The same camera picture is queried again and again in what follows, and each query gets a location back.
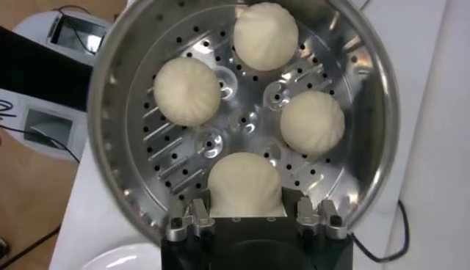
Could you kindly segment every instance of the steamed bun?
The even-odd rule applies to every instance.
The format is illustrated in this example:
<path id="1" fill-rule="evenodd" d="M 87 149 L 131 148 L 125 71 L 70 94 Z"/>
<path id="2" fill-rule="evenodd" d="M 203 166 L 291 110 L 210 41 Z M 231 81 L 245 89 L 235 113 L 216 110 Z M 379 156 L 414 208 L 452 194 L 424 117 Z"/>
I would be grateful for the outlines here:
<path id="1" fill-rule="evenodd" d="M 266 71 L 285 65 L 295 53 L 299 30 L 279 4 L 254 4 L 235 23 L 234 46 L 252 69 Z"/>
<path id="2" fill-rule="evenodd" d="M 328 94 L 307 91 L 293 97 L 281 114 L 281 133 L 292 149 L 322 155 L 344 133 L 344 114 Z"/>
<path id="3" fill-rule="evenodd" d="M 219 160 L 208 187 L 212 217 L 285 216 L 278 171 L 256 154 L 234 153 Z"/>
<path id="4" fill-rule="evenodd" d="M 162 114 L 177 125 L 200 125 L 220 105 L 214 71 L 193 58 L 180 57 L 163 65 L 153 82 L 153 94 Z"/>

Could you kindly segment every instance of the perforated metal tray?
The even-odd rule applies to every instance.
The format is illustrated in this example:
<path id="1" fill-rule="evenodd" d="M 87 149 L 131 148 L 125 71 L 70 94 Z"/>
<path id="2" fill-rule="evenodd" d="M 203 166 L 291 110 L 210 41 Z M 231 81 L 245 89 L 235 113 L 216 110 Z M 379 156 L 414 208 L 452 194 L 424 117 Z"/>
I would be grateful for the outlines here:
<path id="1" fill-rule="evenodd" d="M 390 169 L 397 88 L 362 15 L 347 1 L 280 1 L 297 19 L 299 48 L 279 70 L 258 72 L 238 59 L 231 39 L 253 3 L 137 1 L 98 56 L 89 103 L 95 158 L 124 213 L 157 243 L 170 202 L 205 189 L 210 169 L 229 153 L 264 156 L 284 186 L 314 205 L 331 198 L 349 227 Z M 155 74 L 179 56 L 202 60 L 220 82 L 220 108 L 197 128 L 169 123 L 153 99 Z M 279 131 L 282 108 L 307 90 L 332 95 L 344 111 L 344 137 L 324 156 L 294 152 Z"/>

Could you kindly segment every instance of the metal clamp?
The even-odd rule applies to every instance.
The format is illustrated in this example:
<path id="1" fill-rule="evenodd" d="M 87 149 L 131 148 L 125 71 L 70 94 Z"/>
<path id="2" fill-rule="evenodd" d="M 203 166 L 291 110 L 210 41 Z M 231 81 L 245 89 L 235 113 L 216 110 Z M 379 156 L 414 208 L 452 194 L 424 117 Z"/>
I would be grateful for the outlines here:
<path id="1" fill-rule="evenodd" d="M 320 224 L 320 216 L 314 213 L 311 202 L 307 197 L 301 197 L 297 202 L 297 223 L 299 224 L 298 230 L 300 234 L 306 231 L 312 231 L 314 234 L 318 233 Z"/>
<path id="2" fill-rule="evenodd" d="M 214 233 L 215 220 L 207 213 L 202 199 L 194 199 L 191 203 L 190 211 L 193 214 L 195 236 L 201 237 L 203 234 Z"/>
<path id="3" fill-rule="evenodd" d="M 339 216 L 336 206 L 332 200 L 323 200 L 319 204 L 319 212 L 325 220 L 325 231 L 328 238 L 345 239 L 347 228 L 344 226 L 343 219 Z"/>
<path id="4" fill-rule="evenodd" d="M 317 211 L 314 211 L 311 201 L 307 197 L 301 197 L 297 202 L 297 223 L 302 235 L 307 230 L 314 235 L 325 231 L 326 236 L 331 239 L 345 239 L 347 236 L 347 228 L 332 200 L 323 200 Z"/>
<path id="5" fill-rule="evenodd" d="M 194 199 L 189 205 L 189 213 L 184 215 L 180 202 L 175 202 L 170 209 L 170 220 L 166 229 L 168 241 L 183 241 L 188 236 L 188 227 L 192 226 L 194 235 L 201 238 L 214 233 L 215 220 L 206 210 L 202 199 Z"/>

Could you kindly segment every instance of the wooden floor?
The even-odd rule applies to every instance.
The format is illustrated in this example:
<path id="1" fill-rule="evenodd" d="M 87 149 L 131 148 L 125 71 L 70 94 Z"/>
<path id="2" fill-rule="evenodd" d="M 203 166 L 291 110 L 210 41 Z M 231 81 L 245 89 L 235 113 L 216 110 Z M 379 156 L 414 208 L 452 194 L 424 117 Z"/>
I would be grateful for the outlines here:
<path id="1" fill-rule="evenodd" d="M 0 26 L 12 29 L 32 14 L 65 4 L 79 5 L 112 21 L 126 0 L 0 0 Z M 36 153 L 0 129 L 0 237 L 12 248 L 9 257 L 60 224 L 77 167 Z M 55 241 L 54 237 L 42 244 L 7 270 L 47 269 Z"/>

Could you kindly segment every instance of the white plate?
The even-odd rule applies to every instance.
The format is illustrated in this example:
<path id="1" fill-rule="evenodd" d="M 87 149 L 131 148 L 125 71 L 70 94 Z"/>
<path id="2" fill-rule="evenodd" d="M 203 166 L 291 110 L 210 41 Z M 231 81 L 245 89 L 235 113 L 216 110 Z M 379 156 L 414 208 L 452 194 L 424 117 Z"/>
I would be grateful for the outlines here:
<path id="1" fill-rule="evenodd" d="M 91 260 L 82 270 L 161 270 L 160 248 L 133 244 L 110 250 Z"/>

